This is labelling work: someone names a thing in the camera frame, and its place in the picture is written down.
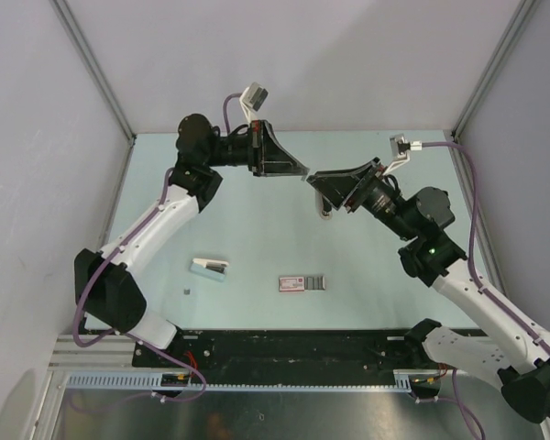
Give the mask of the light blue white stapler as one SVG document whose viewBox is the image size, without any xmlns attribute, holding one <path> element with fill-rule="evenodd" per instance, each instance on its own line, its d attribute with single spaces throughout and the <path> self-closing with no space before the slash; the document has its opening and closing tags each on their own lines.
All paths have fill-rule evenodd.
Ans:
<svg viewBox="0 0 550 440">
<path fill-rule="evenodd" d="M 230 264 L 224 260 L 194 258 L 190 272 L 212 281 L 223 282 Z"/>
</svg>

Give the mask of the red white staple box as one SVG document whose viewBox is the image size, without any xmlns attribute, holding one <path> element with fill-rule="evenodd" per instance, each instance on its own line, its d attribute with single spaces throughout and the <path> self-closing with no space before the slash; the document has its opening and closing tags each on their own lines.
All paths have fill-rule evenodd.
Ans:
<svg viewBox="0 0 550 440">
<path fill-rule="evenodd" d="M 325 291 L 326 280 L 323 275 L 279 277 L 279 292 Z"/>
</svg>

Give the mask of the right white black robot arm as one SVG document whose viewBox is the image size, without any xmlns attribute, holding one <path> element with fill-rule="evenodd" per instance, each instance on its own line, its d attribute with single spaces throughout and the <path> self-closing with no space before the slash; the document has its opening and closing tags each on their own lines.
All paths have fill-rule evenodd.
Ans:
<svg viewBox="0 0 550 440">
<path fill-rule="evenodd" d="M 487 345 L 425 319 L 406 335 L 404 356 L 416 368 L 432 361 L 462 369 L 501 392 L 523 419 L 550 414 L 550 331 L 522 312 L 470 263 L 446 233 L 455 216 L 447 192 L 424 187 L 404 199 L 378 160 L 348 170 L 318 171 L 308 183 L 334 209 L 364 208 L 406 241 L 404 271 L 461 309 L 491 340 Z"/>
</svg>

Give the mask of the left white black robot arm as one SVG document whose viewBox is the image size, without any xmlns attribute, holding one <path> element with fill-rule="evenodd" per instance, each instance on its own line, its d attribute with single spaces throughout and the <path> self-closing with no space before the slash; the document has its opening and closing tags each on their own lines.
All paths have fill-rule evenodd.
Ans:
<svg viewBox="0 0 550 440">
<path fill-rule="evenodd" d="M 177 127 L 176 149 L 176 163 L 150 208 L 116 240 L 98 251 L 83 249 L 73 263 L 73 323 L 90 314 L 109 333 L 151 345 L 153 357 L 167 367 L 182 360 L 184 344 L 176 338 L 177 326 L 149 309 L 138 274 L 213 200 L 223 181 L 217 168 L 244 166 L 256 177 L 304 178 L 309 172 L 278 142 L 266 120 L 252 120 L 223 136 L 204 115 L 187 115 Z"/>
</svg>

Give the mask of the beige black stapler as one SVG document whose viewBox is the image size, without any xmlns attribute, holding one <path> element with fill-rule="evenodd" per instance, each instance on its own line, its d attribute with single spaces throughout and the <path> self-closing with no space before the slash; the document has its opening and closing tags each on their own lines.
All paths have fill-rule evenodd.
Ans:
<svg viewBox="0 0 550 440">
<path fill-rule="evenodd" d="M 323 220 L 330 220 L 333 216 L 333 207 L 331 204 L 317 192 L 315 194 L 316 211 Z"/>
</svg>

